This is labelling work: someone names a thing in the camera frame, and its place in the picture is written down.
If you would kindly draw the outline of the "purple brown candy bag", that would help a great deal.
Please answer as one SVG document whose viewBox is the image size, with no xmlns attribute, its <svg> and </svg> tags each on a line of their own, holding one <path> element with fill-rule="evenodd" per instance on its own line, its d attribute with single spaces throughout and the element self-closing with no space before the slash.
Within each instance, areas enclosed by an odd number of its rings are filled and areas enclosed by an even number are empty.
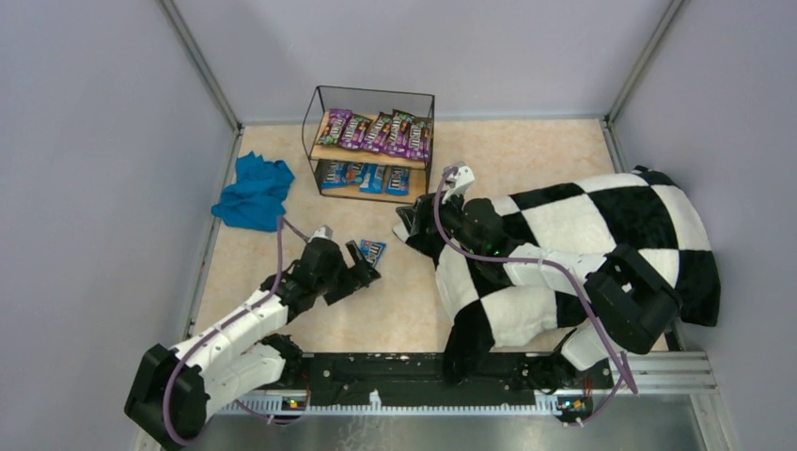
<svg viewBox="0 0 797 451">
<path fill-rule="evenodd" d="M 415 116 L 408 112 L 399 109 L 393 110 L 390 131 L 383 153 L 392 157 L 404 157 L 407 155 L 410 129 L 414 120 Z"/>
</svg>

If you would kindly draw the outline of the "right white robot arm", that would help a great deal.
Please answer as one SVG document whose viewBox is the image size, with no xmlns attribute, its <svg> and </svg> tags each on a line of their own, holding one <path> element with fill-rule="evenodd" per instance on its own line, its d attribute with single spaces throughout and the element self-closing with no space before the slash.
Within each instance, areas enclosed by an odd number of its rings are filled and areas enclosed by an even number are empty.
<svg viewBox="0 0 797 451">
<path fill-rule="evenodd" d="M 395 234 L 433 260 L 452 317 L 451 381 L 468 378 L 492 349 L 555 327 L 569 329 L 556 356 L 577 370 L 645 354 L 682 308 L 674 287 L 626 244 L 600 254 L 544 249 L 511 235 L 485 198 L 426 194 L 397 215 Z"/>
</svg>

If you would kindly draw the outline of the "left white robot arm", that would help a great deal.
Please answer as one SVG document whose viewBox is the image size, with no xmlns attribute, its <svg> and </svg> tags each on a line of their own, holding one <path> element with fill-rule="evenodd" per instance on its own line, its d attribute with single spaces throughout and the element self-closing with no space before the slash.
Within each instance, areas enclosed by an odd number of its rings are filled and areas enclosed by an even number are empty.
<svg viewBox="0 0 797 451">
<path fill-rule="evenodd" d="M 314 306 L 334 304 L 381 279 L 354 241 L 314 237 L 280 263 L 239 307 L 179 344 L 142 357 L 125 414 L 166 450 L 193 443 L 212 417 L 241 396 L 281 379 L 302 356 L 278 329 Z"/>
</svg>

